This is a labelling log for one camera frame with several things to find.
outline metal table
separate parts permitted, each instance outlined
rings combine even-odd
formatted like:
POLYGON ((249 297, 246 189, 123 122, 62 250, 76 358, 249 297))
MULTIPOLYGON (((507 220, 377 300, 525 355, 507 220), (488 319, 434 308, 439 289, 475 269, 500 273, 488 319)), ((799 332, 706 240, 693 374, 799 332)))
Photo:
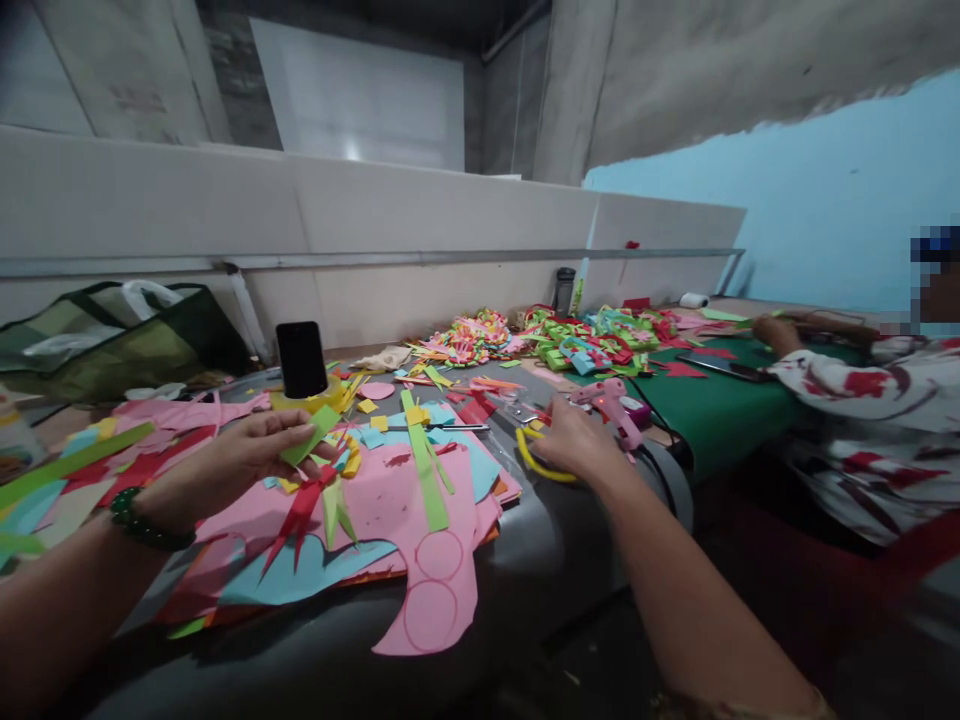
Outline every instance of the metal table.
MULTIPOLYGON (((448 376, 475 374, 522 383, 528 402, 546 404, 554 392, 520 368, 495 364, 448 376)), ((246 391, 265 387, 268 375, 242 379, 224 400, 249 399, 246 391)), ((417 386, 413 392, 421 403, 440 399, 435 388, 417 386)), ((399 392, 378 405, 378 413, 398 412, 399 392)), ((259 720, 302 711, 338 718, 428 717, 467 693, 516 651, 541 642, 626 586, 593 493, 525 472, 512 429, 494 422, 491 427, 478 437, 521 483, 523 495, 504 512, 500 537, 475 553, 476 615, 453 648, 416 658, 370 651, 400 609, 404 579, 327 591, 236 625, 167 640, 162 628, 145 623, 195 556, 192 549, 171 560, 53 715, 259 720)), ((683 473, 665 449, 648 446, 689 529, 692 505, 683 473)), ((652 469, 640 459, 637 467, 662 498, 652 469)))

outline phone on mat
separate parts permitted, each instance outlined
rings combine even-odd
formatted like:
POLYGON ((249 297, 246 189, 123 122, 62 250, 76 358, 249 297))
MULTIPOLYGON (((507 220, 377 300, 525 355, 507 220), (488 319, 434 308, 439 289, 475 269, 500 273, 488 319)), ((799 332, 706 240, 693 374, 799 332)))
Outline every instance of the phone on mat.
POLYGON ((769 382, 774 379, 772 375, 768 375, 757 368, 752 368, 749 365, 741 365, 733 360, 718 358, 713 355, 679 353, 677 355, 677 360, 683 360, 691 365, 701 365, 702 367, 710 368, 711 370, 716 370, 717 372, 722 372, 727 375, 732 375, 733 377, 738 377, 741 380, 749 380, 750 382, 769 382))
POLYGON ((277 348, 280 350, 284 395, 300 400, 327 389, 320 328, 315 322, 277 325, 277 348))

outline green bag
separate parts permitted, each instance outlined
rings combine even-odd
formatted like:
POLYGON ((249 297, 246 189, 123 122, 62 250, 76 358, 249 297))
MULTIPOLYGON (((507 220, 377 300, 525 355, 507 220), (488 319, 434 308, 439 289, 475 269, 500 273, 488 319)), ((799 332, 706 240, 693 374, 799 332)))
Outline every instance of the green bag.
POLYGON ((67 402, 122 400, 131 388, 251 369, 246 344, 206 285, 97 283, 0 328, 0 383, 67 402))

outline white shirt with red pattern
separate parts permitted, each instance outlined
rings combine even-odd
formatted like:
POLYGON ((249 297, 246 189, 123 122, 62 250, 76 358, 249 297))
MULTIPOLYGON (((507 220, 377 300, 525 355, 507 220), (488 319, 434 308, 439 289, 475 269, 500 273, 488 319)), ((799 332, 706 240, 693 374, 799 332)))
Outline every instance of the white shirt with red pattern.
POLYGON ((770 371, 827 413, 786 459, 830 515, 878 545, 960 507, 960 338, 874 343, 876 367, 797 350, 770 371))

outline green mat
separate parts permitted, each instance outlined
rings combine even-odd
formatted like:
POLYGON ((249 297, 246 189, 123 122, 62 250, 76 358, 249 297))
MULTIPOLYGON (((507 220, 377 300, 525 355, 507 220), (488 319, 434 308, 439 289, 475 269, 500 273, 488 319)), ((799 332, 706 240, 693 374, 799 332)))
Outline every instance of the green mat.
MULTIPOLYGON (((708 345, 726 348, 738 362, 751 367, 766 367, 776 360, 752 338, 714 338, 708 345)), ((851 365, 862 364, 858 353, 850 348, 818 345, 811 349, 851 365)), ((682 352, 688 351, 663 350, 650 358, 667 362, 682 352)), ((785 433, 805 413, 813 412, 779 382, 751 383, 700 366, 697 369, 709 378, 668 378, 666 371, 656 366, 651 369, 658 375, 636 378, 637 384, 689 445, 693 468, 688 469, 687 477, 694 485, 732 467, 763 443, 785 433)), ((580 385, 595 382, 575 373, 567 373, 567 377, 580 385)), ((638 397, 629 382, 626 386, 631 396, 638 397)))

